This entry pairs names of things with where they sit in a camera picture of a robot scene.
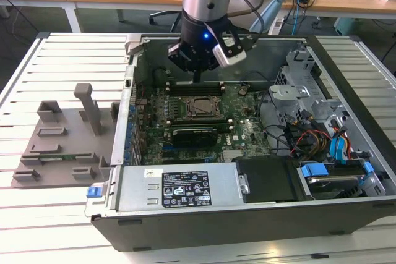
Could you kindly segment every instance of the office chair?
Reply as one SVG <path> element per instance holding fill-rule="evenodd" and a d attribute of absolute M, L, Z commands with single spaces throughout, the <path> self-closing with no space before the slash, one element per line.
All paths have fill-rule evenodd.
<path fill-rule="evenodd" d="M 174 21 L 172 27 L 171 27 L 171 33 L 174 33 L 176 27 L 178 26 L 180 20 L 181 20 L 181 12 L 175 12 L 175 11 L 163 11 L 163 12 L 156 12 L 154 14 L 150 14 L 150 17 L 148 18 L 148 22 L 150 23 L 150 25 L 154 25 L 155 21 L 154 18 L 155 17 L 160 17 L 162 15 L 173 15 L 173 14 L 177 14 L 178 16 L 176 17 L 176 20 Z"/>

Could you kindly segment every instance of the table leg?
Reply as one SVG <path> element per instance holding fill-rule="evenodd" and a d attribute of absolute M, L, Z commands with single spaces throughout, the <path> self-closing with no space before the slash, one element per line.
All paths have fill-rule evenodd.
<path fill-rule="evenodd" d="M 0 6 L 0 17 L 3 19 L 8 19 L 10 17 L 6 6 Z"/>
<path fill-rule="evenodd" d="M 117 10 L 117 16 L 118 16 L 118 22 L 123 23 L 125 21 L 124 20 L 124 12 L 122 9 Z"/>
<path fill-rule="evenodd" d="M 82 27 L 79 22 L 78 11 L 74 7 L 65 7 L 64 8 L 67 19 L 69 20 L 70 27 L 73 33 L 81 33 L 83 32 Z"/>

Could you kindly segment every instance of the electronic equipment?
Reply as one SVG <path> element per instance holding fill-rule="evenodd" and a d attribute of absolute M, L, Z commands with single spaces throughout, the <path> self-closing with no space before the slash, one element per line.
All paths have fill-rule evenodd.
<path fill-rule="evenodd" d="M 363 46 L 268 36 L 191 83 L 167 57 L 177 39 L 128 37 L 111 172 L 85 209 L 116 250 L 348 234 L 395 213 L 396 149 L 338 68 Z"/>

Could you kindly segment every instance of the floor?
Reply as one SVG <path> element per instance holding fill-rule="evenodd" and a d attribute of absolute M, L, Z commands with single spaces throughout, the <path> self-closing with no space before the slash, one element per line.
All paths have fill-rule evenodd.
<path fill-rule="evenodd" d="M 71 32 L 66 15 L 62 9 L 23 7 L 25 15 L 39 31 L 42 32 Z M 124 11 L 124 23 L 119 23 L 116 11 L 101 9 L 81 9 L 79 11 L 82 26 L 86 32 L 143 32 L 143 33 L 166 33 L 176 15 L 166 15 L 157 19 L 156 25 L 149 24 L 150 11 Z M 19 62 L 34 40 L 36 31 L 30 24 L 11 9 L 10 18 L 0 18 L 0 90 L 2 90 L 15 71 Z M 333 28 L 334 18 L 322 18 L 317 29 L 312 27 L 315 17 L 307 17 L 301 24 L 297 35 L 337 35 Z M 381 59 L 389 47 L 396 41 L 396 23 L 389 20 L 373 21 L 359 20 L 355 22 L 355 28 L 350 33 L 360 37 L 368 48 Z M 286 24 L 281 31 L 282 35 L 289 35 L 293 24 Z M 396 71 L 396 48 L 389 53 L 385 65 L 392 71 Z"/>

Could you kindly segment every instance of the blue clip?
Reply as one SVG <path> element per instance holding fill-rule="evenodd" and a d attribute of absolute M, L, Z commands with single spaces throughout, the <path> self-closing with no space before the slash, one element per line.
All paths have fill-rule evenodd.
<path fill-rule="evenodd" d="M 347 161 L 343 159 L 343 149 L 344 149 L 345 140 L 344 138 L 340 138 L 337 144 L 337 152 L 335 153 L 335 159 L 337 161 L 341 161 L 341 164 L 346 164 Z"/>
<path fill-rule="evenodd" d="M 304 177 L 328 176 L 329 172 L 324 163 L 308 163 L 301 167 Z"/>
<path fill-rule="evenodd" d="M 335 147 L 337 146 L 337 139 L 332 138 L 332 141 L 330 142 L 330 155 L 331 157 L 335 157 Z"/>
<path fill-rule="evenodd" d="M 363 168 L 364 170 L 366 170 L 367 174 L 374 172 L 374 168 L 372 167 L 370 162 L 364 162 Z"/>
<path fill-rule="evenodd" d="M 101 187 L 89 187 L 87 190 L 87 198 L 100 198 L 101 191 Z"/>
<path fill-rule="evenodd" d="M 335 157 L 337 161 L 340 161 L 342 164 L 346 164 L 347 161 L 343 159 L 343 148 L 345 145 L 344 138 L 333 138 L 330 143 L 330 155 L 331 157 Z"/>

